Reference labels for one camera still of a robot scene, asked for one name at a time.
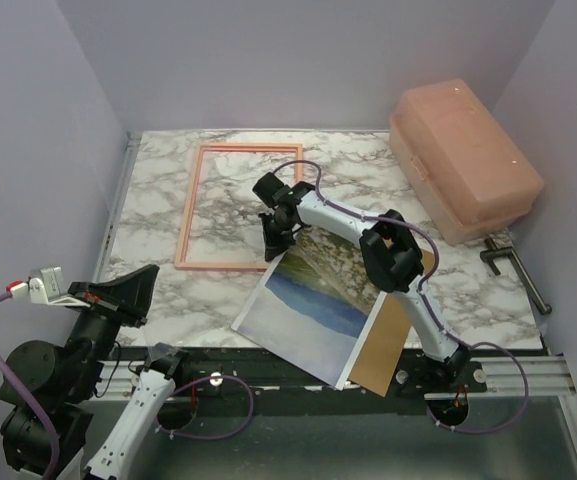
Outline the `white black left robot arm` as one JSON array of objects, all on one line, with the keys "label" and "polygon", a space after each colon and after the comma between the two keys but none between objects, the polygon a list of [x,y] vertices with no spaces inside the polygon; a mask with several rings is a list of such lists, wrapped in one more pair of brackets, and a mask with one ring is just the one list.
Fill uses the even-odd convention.
[{"label": "white black left robot arm", "polygon": [[86,464],[81,456],[92,415],[80,405],[96,394],[103,362],[115,352],[120,328],[145,324],[158,273],[158,266],[149,264],[111,281],[66,285],[60,268],[45,267],[9,286],[16,298],[28,295],[34,304],[79,313],[64,345],[27,341],[6,360],[52,422],[45,427],[12,382],[3,381],[0,400],[14,409],[1,434],[7,463],[14,470],[51,479],[126,478],[167,395],[180,394],[189,385],[184,353],[163,344],[150,351],[119,420]]}]

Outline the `landscape photo print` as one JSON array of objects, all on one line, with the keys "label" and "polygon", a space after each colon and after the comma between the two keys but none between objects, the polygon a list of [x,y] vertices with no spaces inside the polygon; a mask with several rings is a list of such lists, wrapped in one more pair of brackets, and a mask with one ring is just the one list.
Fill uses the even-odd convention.
[{"label": "landscape photo print", "polygon": [[341,389],[385,297],[357,246],[311,227],[270,263],[232,329]]}]

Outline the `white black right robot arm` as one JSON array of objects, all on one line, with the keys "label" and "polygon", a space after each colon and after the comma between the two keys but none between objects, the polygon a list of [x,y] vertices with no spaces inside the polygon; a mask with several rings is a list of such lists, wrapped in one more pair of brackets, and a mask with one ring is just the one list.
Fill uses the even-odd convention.
[{"label": "white black right robot arm", "polygon": [[430,384],[448,392],[462,383],[470,353],[440,319],[427,285],[434,270],[424,268],[412,235],[416,228],[399,212],[365,212],[325,198],[310,183],[289,186],[272,173],[258,180],[252,191],[270,210],[260,215],[266,261],[294,245],[301,227],[319,227],[352,243],[361,251],[368,279],[397,298],[408,315],[421,341]]}]

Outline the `brown cardboard backing board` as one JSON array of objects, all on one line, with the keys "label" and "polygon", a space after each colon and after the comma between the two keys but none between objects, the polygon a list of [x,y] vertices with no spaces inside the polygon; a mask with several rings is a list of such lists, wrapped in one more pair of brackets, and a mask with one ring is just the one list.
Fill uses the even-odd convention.
[{"label": "brown cardboard backing board", "polygon": [[403,352],[411,330],[411,323],[403,307],[390,295],[382,292],[368,280],[359,251],[351,253],[350,266],[344,268],[347,278],[346,300],[361,313],[376,312],[366,339],[359,350],[344,388],[358,385],[384,397]]}]

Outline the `pink wooden picture frame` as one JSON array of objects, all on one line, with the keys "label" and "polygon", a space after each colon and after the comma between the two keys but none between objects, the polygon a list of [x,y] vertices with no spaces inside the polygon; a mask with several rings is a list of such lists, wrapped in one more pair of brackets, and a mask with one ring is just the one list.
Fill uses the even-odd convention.
[{"label": "pink wooden picture frame", "polygon": [[265,263],[244,262],[190,262],[187,260],[190,233],[199,189],[199,181],[206,153],[291,153],[296,160],[303,159],[303,146],[291,143],[202,143],[199,145],[189,180],[189,188],[182,216],[180,234],[174,256],[174,268],[180,271],[264,272]]}]

